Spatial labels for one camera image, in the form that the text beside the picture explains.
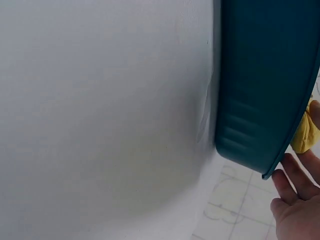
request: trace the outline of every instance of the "yellow cloth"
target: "yellow cloth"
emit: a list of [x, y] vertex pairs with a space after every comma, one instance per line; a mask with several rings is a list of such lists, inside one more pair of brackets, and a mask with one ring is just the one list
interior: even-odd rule
[[320, 137], [320, 130], [312, 122], [309, 114], [309, 106], [312, 99], [306, 107], [298, 129], [296, 130], [294, 137], [291, 141], [291, 146], [297, 154], [303, 154], [316, 144]]

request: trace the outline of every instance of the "teal container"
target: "teal container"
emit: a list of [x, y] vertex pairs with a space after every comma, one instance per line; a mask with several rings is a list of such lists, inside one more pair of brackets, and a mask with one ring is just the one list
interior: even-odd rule
[[270, 177], [320, 66], [320, 0], [223, 0], [215, 145]]

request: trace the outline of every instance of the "human hand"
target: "human hand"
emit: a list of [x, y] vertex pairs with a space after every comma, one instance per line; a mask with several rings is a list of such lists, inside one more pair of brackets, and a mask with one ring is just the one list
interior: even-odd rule
[[[320, 129], [320, 104], [317, 101], [310, 104], [310, 116]], [[297, 156], [320, 185], [320, 159], [311, 150]], [[296, 192], [282, 170], [274, 171], [272, 179], [281, 198], [273, 199], [270, 207], [276, 221], [278, 240], [318, 240], [320, 188], [311, 182], [291, 154], [286, 153], [281, 163]]]

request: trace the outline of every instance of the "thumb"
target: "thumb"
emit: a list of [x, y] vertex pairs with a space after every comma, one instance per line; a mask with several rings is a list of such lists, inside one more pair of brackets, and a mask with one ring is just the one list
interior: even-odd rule
[[313, 100], [310, 103], [309, 111], [314, 125], [320, 130], [320, 103], [317, 100]]

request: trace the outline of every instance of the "finger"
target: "finger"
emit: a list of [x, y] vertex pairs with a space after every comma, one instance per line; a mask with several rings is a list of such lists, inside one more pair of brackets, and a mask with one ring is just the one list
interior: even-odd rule
[[320, 185], [320, 159], [310, 149], [303, 154], [297, 154], [297, 156], [316, 183]]
[[313, 100], [309, 106], [310, 117], [318, 129], [320, 129], [320, 103]]
[[270, 209], [277, 223], [281, 221], [281, 216], [287, 208], [289, 208], [289, 205], [286, 204], [281, 198], [275, 198], [272, 200]]
[[280, 198], [282, 198], [286, 204], [293, 205], [299, 199], [284, 171], [280, 169], [275, 170], [272, 174], [272, 180]]
[[309, 200], [320, 194], [320, 189], [302, 171], [291, 154], [286, 153], [281, 164], [301, 199]]

